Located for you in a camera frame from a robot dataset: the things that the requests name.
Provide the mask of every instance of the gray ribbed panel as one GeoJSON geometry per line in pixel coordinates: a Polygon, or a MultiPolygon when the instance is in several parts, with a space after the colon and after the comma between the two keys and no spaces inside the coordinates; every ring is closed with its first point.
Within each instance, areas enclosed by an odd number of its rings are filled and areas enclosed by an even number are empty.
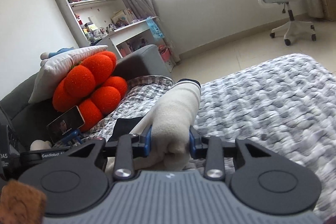
{"type": "Polygon", "coordinates": [[[312,212],[268,216],[239,203],[224,183],[198,171],[142,171],[131,182],[117,183],[96,208],[43,224],[322,224],[312,212]]]}

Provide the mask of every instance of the phone screen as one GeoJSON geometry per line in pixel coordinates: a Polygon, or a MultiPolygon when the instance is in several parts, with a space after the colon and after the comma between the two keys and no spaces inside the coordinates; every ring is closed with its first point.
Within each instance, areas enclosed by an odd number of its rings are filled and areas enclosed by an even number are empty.
{"type": "Polygon", "coordinates": [[[78,106],[74,106],[47,125],[52,142],[55,144],[85,124],[78,106]]]}

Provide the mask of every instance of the beige floor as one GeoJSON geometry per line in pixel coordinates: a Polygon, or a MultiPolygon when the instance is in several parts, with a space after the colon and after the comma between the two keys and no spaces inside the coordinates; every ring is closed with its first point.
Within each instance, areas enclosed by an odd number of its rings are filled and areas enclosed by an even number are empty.
{"type": "Polygon", "coordinates": [[[310,35],[298,35],[286,46],[284,33],[275,39],[270,31],[256,34],[235,42],[230,42],[182,60],[172,71],[174,80],[196,79],[201,84],[238,72],[250,66],[291,53],[310,55],[336,75],[336,22],[315,22],[317,41],[310,35]]]}

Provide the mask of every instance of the blue plush toy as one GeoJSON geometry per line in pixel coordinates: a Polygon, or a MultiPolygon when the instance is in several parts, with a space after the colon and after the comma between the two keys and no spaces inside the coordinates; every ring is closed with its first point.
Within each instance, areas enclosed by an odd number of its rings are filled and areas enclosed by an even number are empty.
{"type": "Polygon", "coordinates": [[[49,58],[52,58],[53,56],[57,55],[57,54],[60,54],[60,53],[63,53],[63,52],[67,52],[67,51],[71,51],[73,50],[74,47],[71,47],[71,48],[62,48],[60,49],[59,51],[57,52],[44,52],[41,54],[40,58],[41,58],[41,63],[40,63],[40,66],[42,67],[49,58]]]}

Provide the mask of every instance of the white pillow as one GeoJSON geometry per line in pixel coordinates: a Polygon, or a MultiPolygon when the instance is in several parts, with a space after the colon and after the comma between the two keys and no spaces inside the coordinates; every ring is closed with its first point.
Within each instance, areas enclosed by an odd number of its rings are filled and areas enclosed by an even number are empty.
{"type": "Polygon", "coordinates": [[[34,89],[28,102],[33,104],[51,98],[72,66],[97,52],[105,51],[106,48],[107,45],[77,48],[49,58],[36,76],[34,89]]]}

